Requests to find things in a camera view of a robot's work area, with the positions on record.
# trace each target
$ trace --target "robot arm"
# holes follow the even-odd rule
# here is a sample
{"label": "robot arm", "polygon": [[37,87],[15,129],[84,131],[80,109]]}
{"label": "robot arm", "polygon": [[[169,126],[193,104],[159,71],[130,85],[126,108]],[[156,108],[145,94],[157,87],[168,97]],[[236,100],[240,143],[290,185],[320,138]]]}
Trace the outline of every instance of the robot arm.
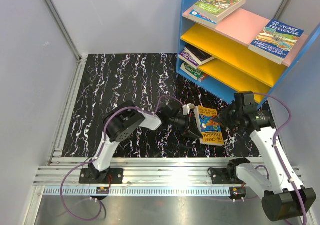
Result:
{"label": "robot arm", "polygon": [[[132,101],[127,101],[107,114],[104,124],[117,111],[135,107]],[[178,128],[182,134],[189,138],[202,138],[198,130],[196,120],[191,113],[194,109],[193,104],[182,106],[177,101],[171,101],[166,107],[163,107],[155,115],[144,113],[139,110],[128,109],[116,115],[109,123],[106,129],[106,137],[102,134],[101,142],[95,161],[88,165],[91,175],[96,183],[102,182],[109,171],[111,159],[117,150],[118,145],[126,140],[138,127],[147,128],[152,131],[160,126],[173,125]]]}
{"label": "robot arm", "polygon": [[260,151],[270,175],[270,181],[262,176],[246,158],[231,160],[227,166],[230,178],[245,182],[262,200],[262,207],[267,217],[275,222],[302,216],[301,206],[292,182],[298,188],[306,211],[316,200],[313,188],[306,189],[290,165],[284,150],[276,139],[275,146],[288,169],[287,176],[273,144],[276,132],[273,118],[267,111],[258,111],[252,92],[236,93],[235,101],[218,117],[215,122],[230,129],[244,128]]}

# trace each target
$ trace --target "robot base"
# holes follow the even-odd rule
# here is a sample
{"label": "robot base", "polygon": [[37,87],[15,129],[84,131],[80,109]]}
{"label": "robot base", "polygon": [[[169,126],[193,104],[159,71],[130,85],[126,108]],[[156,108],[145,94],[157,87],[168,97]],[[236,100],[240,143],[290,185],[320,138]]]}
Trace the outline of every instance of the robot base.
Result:
{"label": "robot base", "polygon": [[105,179],[97,181],[92,175],[89,168],[81,169],[81,175],[79,178],[80,184],[109,184],[108,176],[112,177],[111,184],[122,184],[124,179],[124,170],[122,168],[110,168]]}

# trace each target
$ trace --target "wire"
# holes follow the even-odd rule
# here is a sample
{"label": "wire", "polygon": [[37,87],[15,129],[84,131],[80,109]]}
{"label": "wire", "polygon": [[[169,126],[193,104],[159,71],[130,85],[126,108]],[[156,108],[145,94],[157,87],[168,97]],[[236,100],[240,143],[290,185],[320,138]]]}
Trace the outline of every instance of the wire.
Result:
{"label": "wire", "polygon": [[[289,107],[288,107],[284,102],[282,102],[281,100],[279,100],[278,98],[276,98],[275,96],[272,96],[272,95],[269,95],[269,94],[265,94],[265,93],[260,93],[260,92],[254,92],[253,94],[255,94],[255,95],[262,95],[262,96],[265,96],[265,97],[272,98],[272,99],[276,100],[278,103],[280,103],[282,106],[284,106],[284,108],[285,108],[285,109],[287,110],[287,112],[288,112],[289,117],[288,117],[287,121],[275,131],[275,133],[274,133],[274,135],[273,135],[272,142],[273,142],[273,147],[274,147],[274,149],[275,149],[275,153],[276,153],[276,155],[277,155],[278,158],[279,158],[279,161],[280,161],[280,163],[281,163],[281,165],[282,165],[282,167],[283,167],[283,169],[284,169],[284,171],[285,171],[285,174],[287,175],[288,179],[290,180],[290,179],[292,179],[291,173],[290,173],[289,170],[287,169],[286,164],[285,164],[284,160],[283,160],[282,157],[281,157],[281,154],[280,154],[280,152],[279,152],[278,147],[275,146],[275,145],[277,144],[277,137],[278,137],[280,131],[281,131],[286,125],[288,125],[288,123],[291,121],[291,119],[292,119],[292,113],[291,113]],[[296,195],[297,195],[297,197],[298,197],[298,200],[299,200],[299,203],[300,203],[300,206],[301,206],[302,215],[303,215],[303,223],[302,223],[302,225],[306,225],[306,224],[307,224],[307,211],[306,211],[306,207],[305,207],[304,201],[303,201],[303,199],[302,199],[302,197],[301,197],[301,194],[300,194],[300,192],[299,192],[299,190],[298,190],[298,188],[297,188],[296,183],[293,181],[293,182],[291,182],[291,184],[292,184],[292,186],[293,186],[293,189],[294,189],[294,191],[295,191],[295,193],[296,193]]]}
{"label": "wire", "polygon": [[265,171],[266,171],[266,178],[269,180],[270,175],[269,175],[269,172],[268,172],[267,167],[264,166],[264,165],[259,165],[259,166],[256,166],[256,167],[255,167],[255,170],[257,170],[257,169],[259,169],[259,168],[264,168],[264,169],[265,169]]}
{"label": "wire", "polygon": [[[81,201],[78,201],[75,205],[72,206],[72,209],[76,208],[78,205],[82,204],[83,202],[89,201],[89,200],[92,201],[91,198],[86,198],[86,199],[83,199],[83,200],[81,200]],[[105,206],[103,203],[99,203],[99,204],[102,205],[102,208],[103,208],[103,210],[104,210],[104,218],[106,218],[106,217],[107,217],[107,209],[106,209],[106,206]],[[63,213],[60,213],[60,214],[56,215],[55,217],[59,218],[59,217],[65,215],[65,214],[67,214],[67,213],[68,213],[67,211],[64,211]]]}
{"label": "wire", "polygon": [[102,207],[103,207],[102,202],[96,199],[96,201],[98,201],[98,203],[100,204],[100,210],[99,210],[99,212],[98,212],[98,214],[97,214],[96,216],[94,216],[94,217],[92,217],[92,218],[82,218],[82,217],[79,217],[79,216],[75,215],[74,213],[72,213],[72,212],[69,210],[69,208],[67,207],[67,204],[66,204],[65,198],[64,198],[64,194],[63,194],[63,188],[64,188],[64,184],[65,184],[65,182],[66,182],[66,180],[67,180],[67,177],[69,177],[69,175],[70,175],[73,171],[75,171],[76,169],[80,168],[81,166],[91,164],[91,163],[93,163],[94,161],[95,161],[95,159],[93,159],[93,160],[91,160],[91,161],[88,161],[88,162],[83,162],[83,163],[81,163],[80,165],[72,168],[72,169],[65,175],[64,179],[62,180],[61,186],[60,186],[60,197],[61,197],[62,205],[63,205],[65,211],[66,211],[68,214],[70,214],[72,217],[74,217],[74,218],[76,218],[76,219],[79,219],[79,220],[81,220],[81,221],[86,221],[86,222],[94,221],[94,220],[96,220],[96,219],[100,216],[101,211],[102,211]]}
{"label": "wire", "polygon": [[[64,177],[63,180],[62,180],[62,183],[61,183],[61,186],[60,186],[60,197],[61,197],[62,205],[63,205],[65,211],[66,211],[68,214],[70,214],[72,217],[74,217],[74,218],[76,218],[76,219],[79,219],[79,220],[81,220],[81,221],[91,222],[91,221],[96,220],[96,219],[100,216],[101,211],[102,211],[102,208],[103,208],[104,211],[105,211],[105,214],[106,214],[105,216],[107,216],[107,211],[106,211],[106,208],[104,207],[104,204],[103,204],[100,200],[97,200],[97,199],[96,199],[95,201],[98,201],[98,203],[100,204],[100,209],[99,209],[98,214],[97,214],[96,216],[94,216],[93,218],[82,218],[82,217],[79,217],[79,216],[75,215],[74,213],[72,213],[72,212],[70,211],[70,209],[67,207],[67,204],[66,204],[66,201],[65,201],[65,198],[64,198],[64,194],[63,194],[64,184],[65,184],[67,178],[69,177],[69,175],[70,175],[71,173],[73,173],[75,170],[77,170],[77,169],[80,168],[80,167],[83,167],[84,165],[92,164],[92,163],[94,163],[95,161],[97,161],[97,159],[99,159],[99,156],[101,155],[101,153],[102,153],[102,151],[103,151],[103,148],[104,148],[104,146],[105,146],[105,144],[106,144],[106,141],[107,141],[107,127],[108,127],[108,125],[110,124],[110,122],[111,122],[112,119],[114,119],[118,114],[122,113],[123,111],[127,111],[127,110],[138,110],[139,112],[142,112],[142,113],[145,113],[145,114],[154,116],[154,115],[158,112],[161,99],[164,98],[164,97],[172,98],[172,99],[178,101],[182,106],[184,105],[181,101],[179,101],[178,99],[176,99],[176,98],[173,97],[173,96],[163,95],[163,96],[161,96],[161,97],[159,98],[159,101],[158,101],[158,104],[157,104],[157,107],[156,107],[156,109],[155,109],[154,114],[152,114],[152,113],[150,113],[150,112],[147,112],[147,111],[143,111],[141,108],[136,107],[136,106],[128,106],[128,107],[125,107],[125,108],[122,108],[122,109],[116,111],[116,112],[108,119],[108,121],[105,123],[105,126],[104,126],[104,128],[103,128],[104,141],[103,141],[103,144],[102,144],[100,150],[98,151],[97,155],[94,156],[94,158],[93,158],[92,160],[90,160],[90,161],[88,161],[89,158],[87,158],[87,159],[85,160],[85,162],[83,162],[83,163],[81,163],[80,165],[78,165],[78,166],[74,167],[73,169],[71,169],[71,170],[65,175],[65,177]],[[109,180],[109,189],[110,189],[110,187],[111,187],[111,182],[112,182],[112,177],[110,176],[110,179],[109,179],[109,177],[108,177],[108,180]]]}

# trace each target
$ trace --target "book stack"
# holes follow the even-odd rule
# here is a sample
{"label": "book stack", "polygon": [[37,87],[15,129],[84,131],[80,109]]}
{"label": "book stack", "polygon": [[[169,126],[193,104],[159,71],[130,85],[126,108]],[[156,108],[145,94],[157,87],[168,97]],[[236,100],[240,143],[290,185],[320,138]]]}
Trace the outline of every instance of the book stack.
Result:
{"label": "book stack", "polygon": [[189,19],[215,29],[218,23],[246,3],[247,0],[200,0],[193,5]]}
{"label": "book stack", "polygon": [[[247,0],[200,0],[193,5],[193,10],[189,14],[189,19],[215,29],[218,23],[240,8]],[[203,71],[198,68],[213,59],[214,56],[188,44],[179,54],[179,58],[185,63],[181,69],[193,79],[202,82],[208,77]]]}
{"label": "book stack", "polygon": [[199,82],[202,82],[204,79],[208,77],[203,71],[198,70],[198,68],[206,64],[213,59],[214,56],[188,44],[185,46],[184,50],[180,52],[179,58],[184,61],[181,65],[181,69],[185,71],[190,77]]}

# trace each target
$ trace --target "black marble mat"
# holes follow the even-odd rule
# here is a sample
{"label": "black marble mat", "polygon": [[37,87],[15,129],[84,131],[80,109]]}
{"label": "black marble mat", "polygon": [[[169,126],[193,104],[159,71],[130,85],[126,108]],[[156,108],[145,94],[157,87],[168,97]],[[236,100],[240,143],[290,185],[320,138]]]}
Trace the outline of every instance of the black marble mat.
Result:
{"label": "black marble mat", "polygon": [[[178,75],[176,54],[91,54],[74,106],[63,157],[92,157],[101,140],[105,115],[124,101],[152,112],[162,95],[218,112],[228,104]],[[164,106],[168,99],[162,101]],[[243,130],[230,136],[223,129],[224,146],[202,145],[174,127],[161,131],[139,128],[122,142],[115,158],[258,157],[259,151]]]}

